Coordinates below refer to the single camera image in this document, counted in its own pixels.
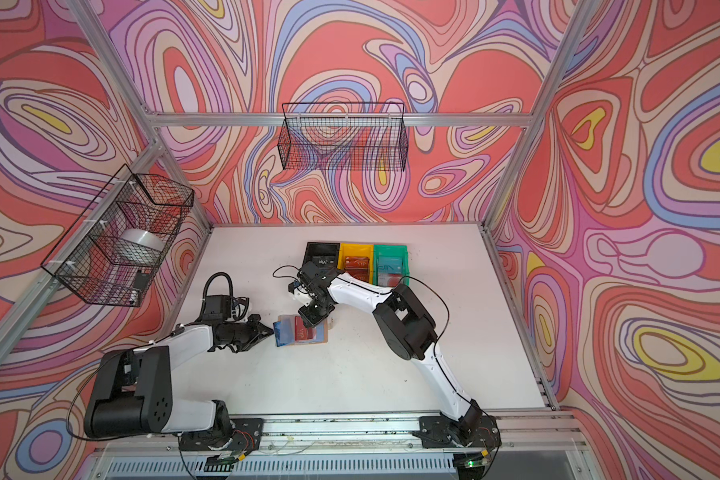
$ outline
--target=white table surface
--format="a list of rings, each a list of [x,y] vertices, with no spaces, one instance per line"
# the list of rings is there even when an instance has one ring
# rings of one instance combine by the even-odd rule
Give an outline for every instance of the white table surface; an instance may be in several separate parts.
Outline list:
[[[451,309],[439,342],[464,389],[484,409],[543,408],[517,329],[478,227],[471,224],[398,226],[240,226],[215,228],[179,323],[200,311],[202,287],[217,271],[230,274],[236,296],[249,296],[249,313],[271,326],[299,304],[289,280],[272,278],[280,265],[300,265],[307,241],[408,245],[411,275],[437,291]],[[278,274],[293,274],[282,269]],[[445,310],[410,281],[437,323]],[[226,293],[223,278],[209,294]],[[438,410],[437,398],[411,362],[384,342],[372,315],[336,306],[323,344],[276,347],[263,340],[248,352],[203,353],[173,371],[177,398],[223,400],[230,414],[404,412]]]

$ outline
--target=black mounting plate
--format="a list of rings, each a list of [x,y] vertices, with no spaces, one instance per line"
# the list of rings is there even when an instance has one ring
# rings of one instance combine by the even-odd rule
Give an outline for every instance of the black mounting plate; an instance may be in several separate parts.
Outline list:
[[[444,416],[428,416],[418,418],[418,429],[424,436],[422,447],[443,448],[460,446],[458,442],[452,442],[448,436],[448,428],[453,420]],[[483,442],[488,450],[501,446],[501,433],[496,425],[496,417],[490,415],[480,416],[480,424],[475,427],[470,445],[463,447],[483,447]]]
[[[230,421],[235,430],[240,430],[250,436],[236,432],[224,450],[230,452],[258,450],[261,444],[264,418],[231,418]],[[251,447],[251,438],[253,438],[253,447]],[[223,447],[228,440],[228,438],[215,436],[208,431],[185,432],[179,437],[179,450],[182,452],[215,452],[216,450],[211,450],[210,447]]]

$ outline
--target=black storage bin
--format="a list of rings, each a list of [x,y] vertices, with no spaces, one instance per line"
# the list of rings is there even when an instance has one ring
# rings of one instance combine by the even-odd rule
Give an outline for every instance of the black storage bin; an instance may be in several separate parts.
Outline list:
[[[311,260],[320,270],[326,272],[331,268],[338,268],[338,252],[341,248],[341,244],[307,242],[302,265]]]

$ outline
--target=yellow storage bin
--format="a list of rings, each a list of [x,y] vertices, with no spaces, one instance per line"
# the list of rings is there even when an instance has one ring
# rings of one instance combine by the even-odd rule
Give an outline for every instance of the yellow storage bin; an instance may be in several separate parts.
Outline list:
[[[373,245],[367,244],[342,244],[338,249],[338,268],[344,270],[344,260],[348,256],[365,256],[368,258],[368,279],[360,279],[373,282]]]

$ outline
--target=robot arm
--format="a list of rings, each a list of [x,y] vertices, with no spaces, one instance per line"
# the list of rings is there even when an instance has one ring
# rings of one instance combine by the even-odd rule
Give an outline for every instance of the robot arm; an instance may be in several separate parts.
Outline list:
[[[221,400],[173,398],[171,374],[195,355],[229,347],[244,352],[273,331],[260,323],[259,315],[247,312],[247,299],[230,295],[207,295],[197,321],[179,325],[168,337],[132,350],[107,353],[96,375],[84,419],[89,438],[143,435],[147,433],[208,432],[210,438],[231,438],[232,425]],[[236,314],[238,306],[245,309]]]
[[[325,272],[308,262],[288,291],[303,304],[298,312],[305,326],[323,321],[339,303],[373,314],[389,348],[403,360],[411,360],[437,395],[442,415],[451,422],[451,436],[461,445],[469,443],[482,410],[448,368],[436,343],[434,320],[408,285],[376,286],[341,270]]]

